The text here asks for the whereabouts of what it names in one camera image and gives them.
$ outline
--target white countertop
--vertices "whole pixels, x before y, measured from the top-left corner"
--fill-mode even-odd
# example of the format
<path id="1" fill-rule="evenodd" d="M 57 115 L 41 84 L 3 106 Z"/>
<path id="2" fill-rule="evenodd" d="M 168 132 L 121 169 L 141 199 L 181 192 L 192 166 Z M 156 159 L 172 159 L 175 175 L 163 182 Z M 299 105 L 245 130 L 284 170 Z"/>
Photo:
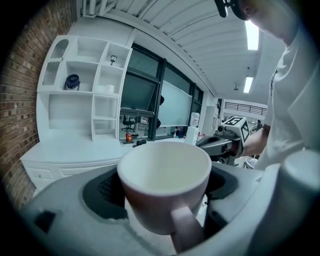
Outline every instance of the white countertop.
<path id="1" fill-rule="evenodd" d="M 184 139 L 169 138 L 147 143 L 174 141 L 183 143 Z M 57 137 L 41 141 L 22 157 L 22 161 L 44 164 L 80 164 L 104 162 L 120 159 L 133 149 L 132 144 L 121 144 L 116 139 L 92 141 L 90 137 Z"/>

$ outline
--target white cabinet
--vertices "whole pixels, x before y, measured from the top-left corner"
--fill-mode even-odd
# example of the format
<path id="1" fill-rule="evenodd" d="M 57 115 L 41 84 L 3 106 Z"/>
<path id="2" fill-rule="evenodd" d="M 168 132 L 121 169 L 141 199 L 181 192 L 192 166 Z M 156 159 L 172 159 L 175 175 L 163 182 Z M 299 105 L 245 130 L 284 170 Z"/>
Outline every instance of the white cabinet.
<path id="1" fill-rule="evenodd" d="M 89 172 L 101 167 L 115 168 L 119 160 L 91 162 L 91 163 L 39 163 L 22 161 L 26 173 L 38 191 L 43 190 L 49 184 L 72 175 Z"/>
<path id="2" fill-rule="evenodd" d="M 40 142 L 21 157 L 38 190 L 64 177 L 117 165 L 124 154 L 118 127 L 131 52 L 125 45 L 96 38 L 55 38 L 38 80 Z M 79 86 L 69 89 L 66 78 L 74 74 Z"/>

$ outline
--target ceiling light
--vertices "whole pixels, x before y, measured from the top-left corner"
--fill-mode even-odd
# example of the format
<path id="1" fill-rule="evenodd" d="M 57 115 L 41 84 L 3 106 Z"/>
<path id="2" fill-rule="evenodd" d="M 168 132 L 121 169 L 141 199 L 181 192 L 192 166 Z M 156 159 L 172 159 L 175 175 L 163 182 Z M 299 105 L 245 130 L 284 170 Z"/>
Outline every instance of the ceiling light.
<path id="1" fill-rule="evenodd" d="M 250 20 L 245 22 L 246 37 L 248 40 L 248 50 L 258 50 L 259 28 Z"/>
<path id="2" fill-rule="evenodd" d="M 244 85 L 244 90 L 243 90 L 243 92 L 244 92 L 245 94 L 248 94 L 248 93 L 249 93 L 253 80 L 254 80 L 253 77 L 249 77 L 249 76 L 246 77 L 245 85 Z"/>

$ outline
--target white bottle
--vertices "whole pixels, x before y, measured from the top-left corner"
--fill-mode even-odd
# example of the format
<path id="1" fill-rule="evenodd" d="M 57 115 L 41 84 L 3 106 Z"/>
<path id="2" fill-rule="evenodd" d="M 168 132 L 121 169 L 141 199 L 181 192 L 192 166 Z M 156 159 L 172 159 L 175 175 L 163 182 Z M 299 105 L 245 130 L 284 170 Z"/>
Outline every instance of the white bottle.
<path id="1" fill-rule="evenodd" d="M 199 128 L 189 126 L 188 131 L 186 132 L 184 143 L 195 146 L 198 139 L 198 133 L 199 133 Z"/>
<path id="2" fill-rule="evenodd" d="M 191 127 L 197 127 L 198 124 L 199 124 L 199 118 L 200 118 L 200 114 L 199 113 L 192 112 L 191 113 L 191 119 L 190 119 L 190 126 Z"/>

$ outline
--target shelf compartment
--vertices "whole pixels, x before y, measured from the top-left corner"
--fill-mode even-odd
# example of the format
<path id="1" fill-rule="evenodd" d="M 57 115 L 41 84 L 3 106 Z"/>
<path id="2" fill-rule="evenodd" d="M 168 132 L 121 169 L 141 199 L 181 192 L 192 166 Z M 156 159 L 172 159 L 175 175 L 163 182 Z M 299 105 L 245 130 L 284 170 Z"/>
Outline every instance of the shelf compartment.
<path id="1" fill-rule="evenodd" d="M 68 53 L 67 61 L 99 63 L 107 42 L 94 38 L 78 37 L 76 45 Z"/>
<path id="2" fill-rule="evenodd" d="M 50 95 L 49 135 L 90 136 L 92 95 Z"/>
<path id="3" fill-rule="evenodd" d="M 116 113 L 119 105 L 119 99 L 116 97 L 101 97 L 94 95 L 94 111 L 93 117 L 106 119 L 116 119 Z"/>
<path id="4" fill-rule="evenodd" d="M 95 115 L 92 119 L 93 119 L 93 120 L 98 120 L 98 121 L 112 121 L 112 120 L 116 120 L 116 118 L 114 118 L 114 117 L 101 116 L 101 115 Z"/>
<path id="5" fill-rule="evenodd" d="M 93 139 L 115 139 L 116 120 L 93 120 Z"/>
<path id="6" fill-rule="evenodd" d="M 50 95 L 91 95 L 92 91 L 81 91 L 81 90 L 56 90 L 56 91 L 44 91 L 43 94 Z"/>
<path id="7" fill-rule="evenodd" d="M 69 45 L 69 40 L 68 39 L 62 39 L 59 41 L 50 56 L 50 59 L 57 59 L 57 58 L 62 58 L 65 54 L 65 51 Z"/>
<path id="8" fill-rule="evenodd" d="M 110 43 L 106 57 L 104 58 L 103 61 L 104 63 L 111 65 L 111 56 L 114 55 L 116 56 L 116 60 L 112 66 L 123 69 L 126 65 L 129 51 L 130 50 L 128 48 Z"/>
<path id="9" fill-rule="evenodd" d="M 42 80 L 43 86 L 53 86 L 55 84 L 59 64 L 59 62 L 48 62 Z"/>
<path id="10" fill-rule="evenodd" d="M 121 80 L 123 76 L 123 68 L 113 67 L 110 65 L 101 65 L 98 79 L 94 86 L 94 93 L 105 95 L 116 95 L 120 93 Z M 114 86 L 113 93 L 107 91 L 106 86 Z"/>
<path id="11" fill-rule="evenodd" d="M 81 61 L 63 61 L 61 62 L 61 69 L 59 71 L 59 89 L 63 90 L 65 87 L 66 78 L 72 74 L 79 76 L 81 92 L 92 92 L 98 64 Z"/>

